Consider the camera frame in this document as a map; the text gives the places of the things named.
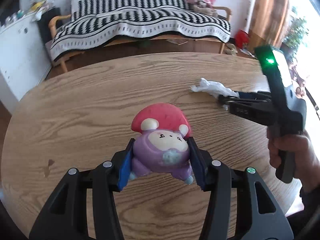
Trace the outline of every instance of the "device screen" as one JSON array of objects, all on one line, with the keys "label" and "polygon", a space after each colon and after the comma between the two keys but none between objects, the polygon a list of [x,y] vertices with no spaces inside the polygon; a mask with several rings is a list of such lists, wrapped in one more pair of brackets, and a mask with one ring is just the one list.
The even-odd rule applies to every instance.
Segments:
[{"label": "device screen", "polygon": [[275,56],[276,62],[278,63],[278,69],[281,74],[282,84],[285,88],[287,88],[290,85],[292,85],[291,75],[289,72],[287,61],[285,60],[285,57],[281,52],[277,50],[272,50],[272,52]]}]

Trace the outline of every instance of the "orange curtain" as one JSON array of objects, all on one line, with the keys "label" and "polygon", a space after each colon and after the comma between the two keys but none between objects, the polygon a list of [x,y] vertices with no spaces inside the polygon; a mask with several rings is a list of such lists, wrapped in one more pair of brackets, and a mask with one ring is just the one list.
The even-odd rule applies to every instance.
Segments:
[{"label": "orange curtain", "polygon": [[264,44],[279,48],[289,25],[290,0],[256,0],[248,50]]}]

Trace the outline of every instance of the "mushroom toy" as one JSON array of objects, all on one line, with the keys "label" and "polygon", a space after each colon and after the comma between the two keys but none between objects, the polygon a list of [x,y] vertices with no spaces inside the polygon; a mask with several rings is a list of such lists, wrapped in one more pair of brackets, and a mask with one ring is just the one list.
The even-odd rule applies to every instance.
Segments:
[{"label": "mushroom toy", "polygon": [[158,172],[171,173],[188,185],[193,182],[185,141],[191,127],[179,108],[165,103],[147,106],[135,116],[131,129],[141,135],[133,144],[130,179]]}]

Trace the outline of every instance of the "human hand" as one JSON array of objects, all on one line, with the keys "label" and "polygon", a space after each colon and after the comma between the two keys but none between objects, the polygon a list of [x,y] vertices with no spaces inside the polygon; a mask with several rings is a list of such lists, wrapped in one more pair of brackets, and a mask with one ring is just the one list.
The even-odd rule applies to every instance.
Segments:
[{"label": "human hand", "polygon": [[281,158],[279,150],[294,152],[296,171],[294,177],[301,180],[303,190],[308,193],[320,185],[320,162],[313,150],[307,131],[303,135],[288,134],[279,138],[272,138],[271,131],[267,130],[269,139],[270,165],[278,168]]}]

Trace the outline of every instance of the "wooden table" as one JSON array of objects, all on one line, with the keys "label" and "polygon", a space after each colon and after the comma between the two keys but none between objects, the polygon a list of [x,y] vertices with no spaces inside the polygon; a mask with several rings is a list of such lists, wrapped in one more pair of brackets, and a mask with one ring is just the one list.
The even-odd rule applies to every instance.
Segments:
[{"label": "wooden table", "polygon": [[[228,114],[207,93],[190,85],[201,77],[233,90],[268,90],[258,61],[209,53],[163,53],[101,62],[57,76],[31,90],[19,103],[5,137],[2,158],[4,205],[28,236],[48,196],[71,167],[93,169],[138,136],[130,130],[145,106],[180,107],[199,146],[233,169],[253,166],[283,211],[300,187],[285,185],[269,165],[266,128]],[[198,239],[209,194],[170,174],[130,181],[115,194],[125,239]],[[230,234],[235,229],[233,191]],[[88,228],[94,234],[91,192]]]}]

